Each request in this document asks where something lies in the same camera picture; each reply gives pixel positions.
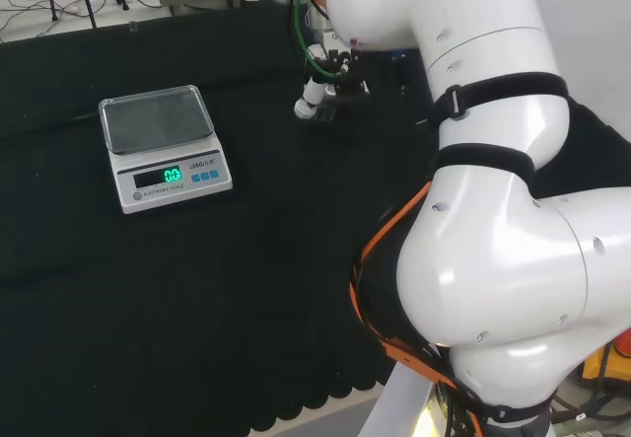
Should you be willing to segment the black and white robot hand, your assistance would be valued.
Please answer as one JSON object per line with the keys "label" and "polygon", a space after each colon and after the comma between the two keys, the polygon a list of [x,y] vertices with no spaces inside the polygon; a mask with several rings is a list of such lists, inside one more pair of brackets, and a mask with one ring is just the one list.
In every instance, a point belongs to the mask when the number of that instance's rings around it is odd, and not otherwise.
{"label": "black and white robot hand", "polygon": [[344,105],[366,99],[369,88],[359,56],[333,30],[314,30],[305,53],[305,84],[294,114],[306,121],[332,121]]}

